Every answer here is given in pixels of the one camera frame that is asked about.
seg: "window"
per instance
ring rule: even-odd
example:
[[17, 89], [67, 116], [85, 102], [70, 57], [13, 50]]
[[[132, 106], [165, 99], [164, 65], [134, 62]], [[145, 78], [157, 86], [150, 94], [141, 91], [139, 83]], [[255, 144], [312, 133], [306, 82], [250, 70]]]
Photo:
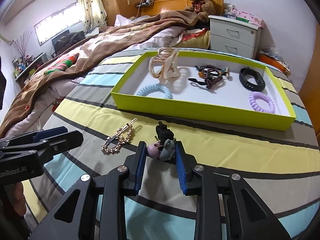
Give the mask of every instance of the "window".
[[81, 22], [83, 19], [84, 14], [78, 3], [70, 4], [43, 19], [35, 25], [36, 35], [40, 46], [61, 31]]

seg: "wooden headboard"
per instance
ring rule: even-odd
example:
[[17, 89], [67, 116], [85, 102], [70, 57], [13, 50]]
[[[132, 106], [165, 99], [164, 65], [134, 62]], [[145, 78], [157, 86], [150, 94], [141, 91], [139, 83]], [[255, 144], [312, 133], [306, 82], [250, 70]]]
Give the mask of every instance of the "wooden headboard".
[[[216, 15], [222, 15], [223, 13], [223, 0], [211, 0], [216, 9]], [[153, 5], [142, 7], [143, 15], [157, 15], [166, 11], [184, 10], [187, 5], [191, 5], [190, 0], [154, 0]]]

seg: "cable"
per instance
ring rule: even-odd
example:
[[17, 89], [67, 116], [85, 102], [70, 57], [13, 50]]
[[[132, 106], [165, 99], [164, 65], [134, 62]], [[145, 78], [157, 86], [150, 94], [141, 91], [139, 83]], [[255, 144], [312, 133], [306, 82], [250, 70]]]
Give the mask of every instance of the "cable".
[[185, 3], [185, 5], [186, 5], [185, 8], [187, 8], [187, 6], [188, 6], [188, 0], [184, 0], [184, 3]]
[[52, 48], [53, 48], [53, 44], [52, 44], [52, 47], [51, 47], [51, 50], [50, 50], [50, 57], [52, 57], [51, 55], [52, 55]]
[[141, 2], [142, 2], [142, 0], [140, 1], [139, 7], [138, 7], [138, 13], [137, 13], [136, 18], [138, 17], [138, 14], [139, 14], [139, 10], [140, 10], [140, 7], [141, 7]]

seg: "comforter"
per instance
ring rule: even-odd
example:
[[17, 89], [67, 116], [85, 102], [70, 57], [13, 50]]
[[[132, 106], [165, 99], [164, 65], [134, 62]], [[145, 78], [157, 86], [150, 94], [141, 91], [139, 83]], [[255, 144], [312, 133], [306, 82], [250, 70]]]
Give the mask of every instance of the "comforter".
[[197, 17], [195, 13], [169, 11], [144, 19], [142, 22], [119, 27], [101, 28], [102, 33], [81, 41], [62, 54], [79, 53], [77, 62], [65, 72], [55, 71], [50, 75], [43, 75], [44, 71], [58, 60], [57, 58], [47, 62], [38, 69], [32, 80], [20, 91], [13, 101], [0, 126], [0, 138], [3, 138], [14, 124], [21, 122], [29, 116], [34, 109], [37, 98], [54, 82], [80, 77], [88, 73], [104, 58], [134, 44], [142, 43], [165, 28], [173, 25], [180, 27], [194, 26], [196, 22]]

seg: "white wall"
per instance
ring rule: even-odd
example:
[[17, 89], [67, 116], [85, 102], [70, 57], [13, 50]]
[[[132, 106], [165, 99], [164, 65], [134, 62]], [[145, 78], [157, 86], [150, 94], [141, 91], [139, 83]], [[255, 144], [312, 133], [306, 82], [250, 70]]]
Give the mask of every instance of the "white wall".
[[275, 46], [290, 66], [289, 79], [299, 91], [311, 62], [316, 37], [316, 19], [304, 0], [224, 0], [239, 10], [264, 19], [260, 46]]
[[15, 82], [13, 77], [12, 53], [10, 46], [0, 39], [0, 56], [1, 56], [1, 71], [7, 80], [6, 89], [4, 92], [4, 100], [2, 110], [0, 110], [0, 123], [7, 111], [9, 110], [12, 101], [20, 91], [20, 87]]
[[[30, 36], [26, 54], [33, 55], [34, 57], [41, 52], [46, 52], [48, 58], [51, 55], [52, 48], [51, 40], [44, 43], [42, 46], [39, 45], [34, 25], [49, 16], [50, 14], [76, 2], [76, 0], [36, 0], [21, 11], [15, 18], [12, 19], [5, 27], [1, 28], [0, 31], [3, 36], [9, 40], [20, 39], [25, 31], [32, 31]], [[78, 23], [69, 28], [70, 32], [79, 32], [84, 30], [83, 23]], [[11, 46], [13, 56], [19, 57], [18, 52]]]

